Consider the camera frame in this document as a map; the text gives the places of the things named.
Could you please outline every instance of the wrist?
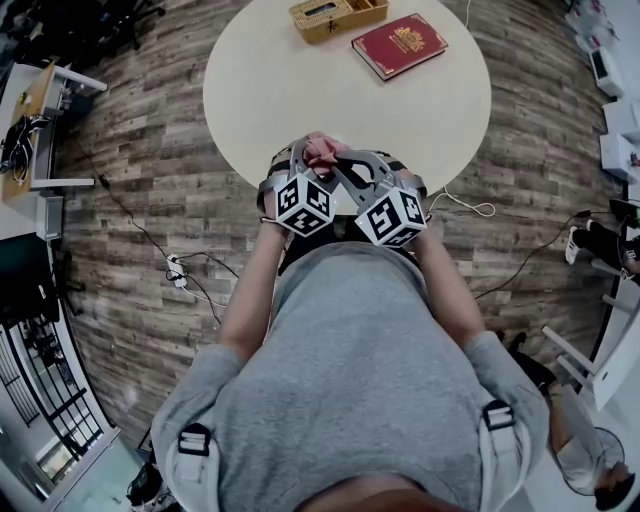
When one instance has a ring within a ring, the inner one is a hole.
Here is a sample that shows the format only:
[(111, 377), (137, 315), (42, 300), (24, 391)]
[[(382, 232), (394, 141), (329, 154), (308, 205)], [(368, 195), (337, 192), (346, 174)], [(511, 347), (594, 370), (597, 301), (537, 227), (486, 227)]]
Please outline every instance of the wrist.
[(260, 225), (259, 235), (261, 234), (268, 238), (282, 240), (283, 243), (289, 238), (289, 230), (287, 228), (272, 222), (263, 222)]
[(415, 252), (416, 254), (424, 252), (433, 243), (434, 237), (435, 233), (433, 232), (433, 230), (429, 228), (423, 229), (420, 234), (411, 241), (411, 250), (413, 250), (413, 252)]

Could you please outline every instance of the wooden floor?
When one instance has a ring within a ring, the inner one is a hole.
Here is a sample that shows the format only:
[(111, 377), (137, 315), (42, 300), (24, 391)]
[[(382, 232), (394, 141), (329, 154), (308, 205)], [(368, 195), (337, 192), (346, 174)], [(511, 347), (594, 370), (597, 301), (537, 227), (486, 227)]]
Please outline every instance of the wooden floor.
[[(245, 3), (166, 0), (166, 16), (142, 27), (140, 51), (90, 72), (109, 90), (63, 136), (57, 161), (60, 176), (90, 176), (79, 143), (165, 251), (207, 251), (237, 271), (257, 232), (255, 190), (211, 140), (202, 81), (216, 38)], [(465, 0), (445, 4), (464, 19)], [(498, 214), (483, 219), (441, 199), (434, 226), (476, 294), (509, 278), (573, 213), (606, 210), (616, 194), (599, 167), (606, 99), (577, 54), (562, 5), (471, 4), (493, 108), (476, 158), (449, 191), (471, 203), (491, 201)], [(197, 347), (216, 341), (216, 323), (207, 303), (165, 280), (160, 252), (104, 189), (69, 192), (64, 223), (75, 278), (87, 286), (74, 297), (84, 315), (72, 319), (73, 332), (107, 413), (137, 443)], [(568, 267), (565, 242), (566, 230), (504, 291), (480, 300), (489, 328), (508, 338), (526, 331), (526, 351), (545, 363), (555, 352), (540, 335), (544, 324), (590, 354), (604, 313), (600, 296), (611, 286), (585, 262)], [(200, 256), (189, 271), (213, 300), (226, 302), (230, 272)]]

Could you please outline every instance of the backpack strap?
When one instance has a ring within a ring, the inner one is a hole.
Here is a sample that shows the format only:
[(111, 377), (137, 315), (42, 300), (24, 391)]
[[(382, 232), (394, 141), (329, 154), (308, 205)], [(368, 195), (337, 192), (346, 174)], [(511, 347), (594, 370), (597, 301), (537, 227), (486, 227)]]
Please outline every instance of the backpack strap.
[(492, 400), (480, 421), (480, 512), (496, 512), (520, 490), (531, 464), (531, 438), (502, 400)]
[(220, 450), (211, 435), (213, 411), (182, 429), (169, 448), (167, 486), (187, 512), (219, 512)]

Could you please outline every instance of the white box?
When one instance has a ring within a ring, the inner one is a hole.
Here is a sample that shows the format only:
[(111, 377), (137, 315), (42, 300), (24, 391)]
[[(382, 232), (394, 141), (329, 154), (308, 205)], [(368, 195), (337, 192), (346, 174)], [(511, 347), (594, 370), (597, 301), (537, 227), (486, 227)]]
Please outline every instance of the white box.
[(417, 191), (392, 188), (358, 216), (356, 224), (374, 245), (399, 249), (427, 228)]
[(304, 174), (276, 189), (276, 221), (305, 238), (331, 224), (335, 211), (332, 195)]
[(640, 99), (629, 98), (602, 107), (609, 133), (619, 133), (632, 143), (640, 143)]
[(631, 142), (619, 133), (600, 136), (602, 168), (628, 183), (637, 183), (640, 169), (631, 167), (631, 153), (640, 154)]
[(624, 96), (624, 80), (611, 54), (600, 47), (593, 50), (589, 58), (598, 88), (612, 98)]
[(38, 196), (36, 235), (45, 242), (62, 236), (62, 196)]

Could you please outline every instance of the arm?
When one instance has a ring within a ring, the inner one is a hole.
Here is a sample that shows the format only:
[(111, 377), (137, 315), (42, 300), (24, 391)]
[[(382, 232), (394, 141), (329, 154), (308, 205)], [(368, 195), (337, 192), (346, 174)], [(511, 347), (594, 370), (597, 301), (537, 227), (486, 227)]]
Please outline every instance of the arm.
[(220, 390), (241, 369), (242, 361), (226, 347), (209, 345), (198, 352), (191, 368), (162, 404), (151, 424), (153, 449), (163, 477), (166, 477), (167, 453), (180, 431), (213, 407)]
[(433, 230), (423, 231), (413, 242), (413, 249), (427, 285), (433, 317), (464, 349), (470, 339), (486, 330), (467, 283)]
[(549, 409), (544, 398), (495, 333), (480, 333), (467, 343), (464, 351), (482, 387), (508, 404), (514, 418), (527, 427), (531, 438), (531, 471), (549, 439)]
[(260, 348), (267, 333), (273, 288), (287, 233), (276, 224), (262, 224), (224, 315), (219, 343), (233, 349), (245, 362)]
[(562, 392), (560, 388), (561, 386), (556, 383), (549, 389), (549, 428), (551, 434), (551, 449), (556, 456), (571, 440), (571, 437), (566, 431), (564, 425), (564, 416), (562, 413)]
[(432, 230), (414, 243), (436, 321), (462, 348), (478, 381), (494, 398), (509, 404), (531, 436), (531, 466), (540, 460), (549, 435), (549, 410), (540, 392), (502, 346), (485, 329), (466, 282)]

